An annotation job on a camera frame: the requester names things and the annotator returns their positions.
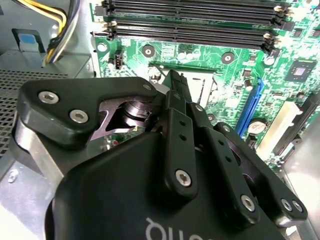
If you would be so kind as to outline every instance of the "metal panel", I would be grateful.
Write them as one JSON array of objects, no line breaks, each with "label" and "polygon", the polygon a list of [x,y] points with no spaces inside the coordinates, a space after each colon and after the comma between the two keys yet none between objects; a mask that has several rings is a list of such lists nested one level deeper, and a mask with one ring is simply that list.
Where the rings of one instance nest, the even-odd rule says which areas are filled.
[{"label": "metal panel", "polygon": [[0,182],[0,194],[0,239],[44,239],[45,212],[53,198],[46,179],[15,162]]},{"label": "metal panel", "polygon": [[302,136],[303,142],[286,161],[283,169],[286,181],[306,206],[309,221],[303,223],[299,232],[301,239],[320,239],[320,117]]},{"label": "metal panel", "polygon": [[[38,0],[37,2],[61,8],[66,13],[68,12],[69,0]],[[88,24],[91,23],[89,1],[84,0],[82,2],[81,17],[79,17],[75,34],[67,45],[66,53],[88,54],[91,52],[91,35],[88,31]],[[0,5],[3,11],[0,20],[0,54],[8,50],[19,49],[12,34],[12,29],[38,31],[44,48],[47,48],[53,32],[52,27],[56,24],[54,20],[22,7],[11,0],[0,0]]]}]

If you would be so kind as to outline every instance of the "green circuit board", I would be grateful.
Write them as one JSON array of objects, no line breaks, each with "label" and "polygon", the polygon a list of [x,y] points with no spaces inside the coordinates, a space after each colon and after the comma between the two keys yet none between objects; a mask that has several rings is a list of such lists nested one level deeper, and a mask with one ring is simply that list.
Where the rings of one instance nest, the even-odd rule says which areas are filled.
[{"label": "green circuit board", "polygon": [[[101,77],[139,76],[150,80],[150,71],[155,70],[154,66],[157,67],[156,70],[164,72],[173,69],[186,74],[212,74],[216,87],[210,92],[205,110],[208,114],[214,115],[212,124],[226,122],[232,127],[239,121],[250,94],[244,81],[249,80],[252,86],[255,86],[258,78],[261,78],[265,86],[253,117],[266,119],[267,128],[256,135],[259,145],[285,101],[302,105],[312,92],[320,90],[320,36],[314,34],[315,30],[320,29],[320,10],[306,6],[303,0],[289,2],[292,2],[297,13],[289,17],[295,22],[295,26],[293,31],[275,29],[279,34],[277,37],[279,41],[275,46],[280,49],[279,55],[275,58],[255,49],[130,38],[108,41],[105,36],[95,36],[96,46],[105,46],[104,49],[97,47],[96,50],[99,74]],[[90,10],[94,22],[104,20],[96,16],[92,4]],[[154,47],[155,53],[152,57],[145,57],[143,54],[143,47],[146,45]],[[181,49],[191,53],[192,57],[179,58]],[[119,70],[110,68],[109,59],[119,50],[123,66]],[[230,64],[222,62],[225,53],[234,54],[234,60]],[[298,60],[308,61],[314,64],[314,67],[306,80],[287,81],[288,72]],[[306,121],[300,134],[304,133],[319,113],[318,106]],[[273,153],[270,153],[269,159],[272,158],[274,158]]]}]

